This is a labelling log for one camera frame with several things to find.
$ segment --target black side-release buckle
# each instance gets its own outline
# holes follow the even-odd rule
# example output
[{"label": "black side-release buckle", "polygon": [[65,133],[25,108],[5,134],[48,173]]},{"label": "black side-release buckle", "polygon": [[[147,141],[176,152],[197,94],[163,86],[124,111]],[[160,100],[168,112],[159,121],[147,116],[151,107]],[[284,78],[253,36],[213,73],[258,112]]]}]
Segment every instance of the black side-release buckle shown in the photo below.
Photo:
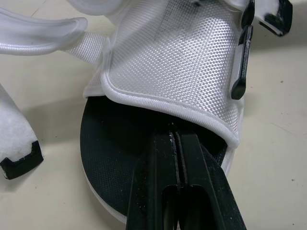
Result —
[{"label": "black side-release buckle", "polygon": [[245,26],[239,39],[239,49],[236,50],[236,52],[241,52],[242,55],[239,57],[240,60],[234,60],[233,66],[234,69],[232,78],[235,78],[235,82],[231,84],[231,98],[234,100],[240,100],[246,90],[246,73],[248,68],[248,56],[252,36],[253,26]]},{"label": "black side-release buckle", "polygon": [[279,7],[277,14],[268,13],[264,16],[264,23],[260,25],[271,31],[273,34],[282,37],[289,33],[292,25],[293,6],[289,0],[278,0]]},{"label": "black side-release buckle", "polygon": [[127,230],[245,230],[226,176],[194,132],[152,136],[135,168]]},{"label": "black side-release buckle", "polygon": [[5,173],[5,177],[8,180],[11,180],[31,171],[33,168],[43,162],[43,160],[44,159],[40,150],[39,143],[38,141],[35,141],[32,143],[32,150],[30,154],[16,162],[12,162],[10,159],[5,158],[0,162],[0,166]]}]

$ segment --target black circular base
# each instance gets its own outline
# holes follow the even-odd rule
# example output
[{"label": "black circular base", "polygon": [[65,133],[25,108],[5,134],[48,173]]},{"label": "black circular base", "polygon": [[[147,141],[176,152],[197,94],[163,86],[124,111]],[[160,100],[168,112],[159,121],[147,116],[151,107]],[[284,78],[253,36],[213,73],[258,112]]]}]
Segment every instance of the black circular base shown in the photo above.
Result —
[{"label": "black circular base", "polygon": [[227,144],[213,132],[180,118],[115,103],[105,96],[88,98],[81,125],[81,157],[97,194],[127,216],[132,174],[144,144],[155,130],[174,123],[193,130],[200,143],[222,164]]}]

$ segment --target white mesh fabric panel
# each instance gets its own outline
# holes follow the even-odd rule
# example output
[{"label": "white mesh fabric panel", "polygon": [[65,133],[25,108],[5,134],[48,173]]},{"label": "white mesh fabric panel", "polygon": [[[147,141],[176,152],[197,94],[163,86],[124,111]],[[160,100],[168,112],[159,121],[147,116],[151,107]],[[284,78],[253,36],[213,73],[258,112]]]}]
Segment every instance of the white mesh fabric panel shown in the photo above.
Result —
[{"label": "white mesh fabric panel", "polygon": [[242,106],[228,96],[239,14],[216,0],[133,0],[104,47],[110,99],[202,125],[235,148]]}]

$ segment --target white webbing strap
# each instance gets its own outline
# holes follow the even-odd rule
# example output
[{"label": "white webbing strap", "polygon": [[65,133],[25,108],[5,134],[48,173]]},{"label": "white webbing strap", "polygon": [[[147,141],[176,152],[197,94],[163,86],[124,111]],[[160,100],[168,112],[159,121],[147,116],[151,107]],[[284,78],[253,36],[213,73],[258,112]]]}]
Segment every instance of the white webbing strap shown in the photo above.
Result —
[{"label": "white webbing strap", "polygon": [[100,34],[85,32],[84,35],[73,44],[64,47],[61,51],[76,56],[77,58],[94,64],[99,58],[104,40]]}]

